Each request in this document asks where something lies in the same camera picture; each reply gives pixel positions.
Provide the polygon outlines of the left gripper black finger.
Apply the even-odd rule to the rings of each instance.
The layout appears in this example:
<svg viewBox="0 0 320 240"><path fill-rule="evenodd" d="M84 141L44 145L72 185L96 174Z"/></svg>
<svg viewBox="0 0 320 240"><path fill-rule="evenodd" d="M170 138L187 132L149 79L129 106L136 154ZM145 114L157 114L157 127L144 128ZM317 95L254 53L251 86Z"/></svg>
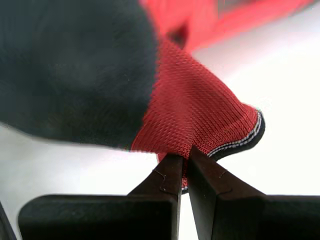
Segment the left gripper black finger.
<svg viewBox="0 0 320 240"><path fill-rule="evenodd" d="M318 240L320 198L266 195L195 146L188 192L200 240Z"/></svg>
<svg viewBox="0 0 320 240"><path fill-rule="evenodd" d="M24 240L175 240L183 159L168 154L128 195L44 195L18 215Z"/></svg>

